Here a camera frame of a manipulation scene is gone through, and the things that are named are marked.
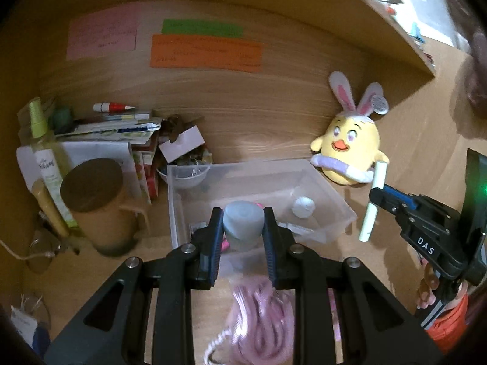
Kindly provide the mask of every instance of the yellow-green spray bottle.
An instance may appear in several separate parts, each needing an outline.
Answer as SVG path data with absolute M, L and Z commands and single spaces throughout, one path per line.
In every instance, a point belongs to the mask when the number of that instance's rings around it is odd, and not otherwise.
M 76 228 L 77 223 L 62 201 L 59 193 L 63 176 L 54 152 L 58 148 L 58 144 L 54 133 L 47 126 L 47 120 L 42 113 L 42 105 L 39 97 L 30 101 L 29 112 L 33 138 L 31 147 L 36 162 L 39 165 L 42 179 L 66 225 L 70 228 Z

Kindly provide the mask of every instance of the plush toy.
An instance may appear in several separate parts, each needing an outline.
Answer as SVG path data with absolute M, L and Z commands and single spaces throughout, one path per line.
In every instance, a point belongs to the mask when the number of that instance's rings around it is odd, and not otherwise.
M 312 151 L 321 151 L 311 158 L 311 164 L 321 167 L 337 184 L 370 183 L 372 164 L 376 161 L 389 163 L 387 156 L 379 151 L 379 132 L 369 118 L 374 110 L 382 114 L 388 111 L 382 87 L 377 82 L 370 84 L 355 107 L 350 84 L 343 73 L 333 72 L 329 82 L 343 112 L 333 118 L 323 136 L 311 143 Z

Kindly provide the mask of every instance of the mug handle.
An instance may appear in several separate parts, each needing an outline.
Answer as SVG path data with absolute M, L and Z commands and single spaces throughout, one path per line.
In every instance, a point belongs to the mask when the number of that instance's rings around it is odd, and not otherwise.
M 145 227 L 147 233 L 150 236 L 150 223 L 149 223 L 149 208 L 150 205 L 143 199 L 134 199 L 132 197 L 127 197 L 122 204 L 119 205 L 120 210 L 132 211 L 134 213 L 142 214 L 145 220 Z

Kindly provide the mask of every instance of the bunny ear headband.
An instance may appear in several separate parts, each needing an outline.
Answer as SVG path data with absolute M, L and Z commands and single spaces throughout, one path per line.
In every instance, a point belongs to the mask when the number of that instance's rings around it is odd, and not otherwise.
M 330 87 L 333 94 L 343 107 L 343 112 L 340 112 L 339 115 L 357 116 L 357 118 L 360 117 L 366 122 L 373 123 L 373 120 L 368 118 L 370 114 L 372 114 L 374 111 L 385 114 L 389 110 L 389 107 L 387 106 L 387 108 L 383 107 L 381 111 L 377 111 L 374 109 L 372 104 L 373 96 L 384 96 L 382 86 L 380 86 L 378 82 L 372 82 L 367 87 L 359 105 L 355 107 L 352 90 L 350 89 L 350 84 L 347 77 L 345 77 L 345 74 L 340 71 L 334 71 L 331 73 L 328 81 L 330 82 Z

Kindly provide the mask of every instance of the bunny ear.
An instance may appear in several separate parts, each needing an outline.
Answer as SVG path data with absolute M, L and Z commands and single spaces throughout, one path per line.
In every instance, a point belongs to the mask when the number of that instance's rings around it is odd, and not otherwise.
M 340 71 L 334 71 L 331 73 L 328 82 L 332 88 L 335 97 L 338 99 L 345 112 L 355 111 L 354 98 L 352 97 L 352 90 L 350 84 Z
M 359 114 L 369 116 L 373 113 L 371 98 L 375 95 L 384 96 L 384 91 L 382 90 L 382 86 L 380 86 L 379 82 L 372 82 L 369 86 L 367 86 L 367 89 L 362 96 L 362 100 L 360 100 L 360 103 L 357 106 L 357 112 Z

